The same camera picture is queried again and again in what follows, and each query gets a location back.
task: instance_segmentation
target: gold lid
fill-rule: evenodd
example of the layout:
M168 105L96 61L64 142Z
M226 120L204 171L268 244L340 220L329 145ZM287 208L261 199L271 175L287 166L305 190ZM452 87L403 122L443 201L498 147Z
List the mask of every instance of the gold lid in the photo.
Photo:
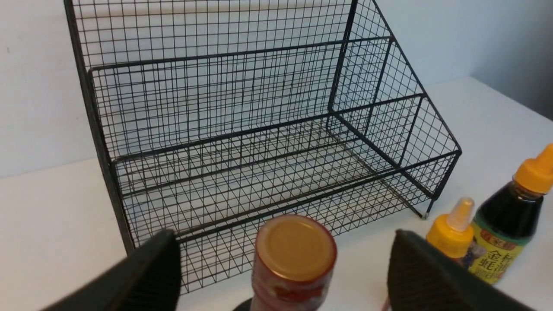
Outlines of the gold lid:
M317 279L336 261L336 243L319 223L284 215L268 221L257 234L259 259L281 278L296 282Z

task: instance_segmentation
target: red jar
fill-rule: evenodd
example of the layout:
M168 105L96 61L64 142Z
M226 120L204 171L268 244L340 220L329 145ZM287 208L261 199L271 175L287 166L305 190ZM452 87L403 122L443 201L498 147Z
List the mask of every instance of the red jar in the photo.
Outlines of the red jar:
M326 298L336 243L316 221L284 215L257 233L250 311L314 311Z

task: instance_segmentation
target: white table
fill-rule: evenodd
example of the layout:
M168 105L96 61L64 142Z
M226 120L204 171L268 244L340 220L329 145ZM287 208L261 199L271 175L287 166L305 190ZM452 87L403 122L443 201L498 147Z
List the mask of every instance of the white table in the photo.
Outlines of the white table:
M428 221L404 210L336 239L338 261L323 311L378 310L395 229L424 235L460 196L481 203L525 158L553 142L553 122L474 79L427 90L463 155ZM533 242L498 285L540 310L553 304L552 223L553 198L546 198ZM0 180L0 310L44 307L124 256L96 159ZM182 296L179 310L232 310L251 296L249 276Z

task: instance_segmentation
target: wire shelf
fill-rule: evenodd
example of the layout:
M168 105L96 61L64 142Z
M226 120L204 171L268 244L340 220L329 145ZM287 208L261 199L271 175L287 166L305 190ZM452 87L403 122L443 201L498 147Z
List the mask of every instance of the wire shelf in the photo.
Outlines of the wire shelf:
M250 269L281 214L424 218L461 154L374 1L65 5L125 247L174 230L182 293Z

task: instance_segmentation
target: yellow label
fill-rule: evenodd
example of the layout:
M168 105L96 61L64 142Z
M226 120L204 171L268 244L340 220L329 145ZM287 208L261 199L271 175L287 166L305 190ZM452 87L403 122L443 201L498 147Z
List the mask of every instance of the yellow label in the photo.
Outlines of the yellow label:
M469 271L489 284L499 281L528 240L501 237L473 222L474 239L463 258Z

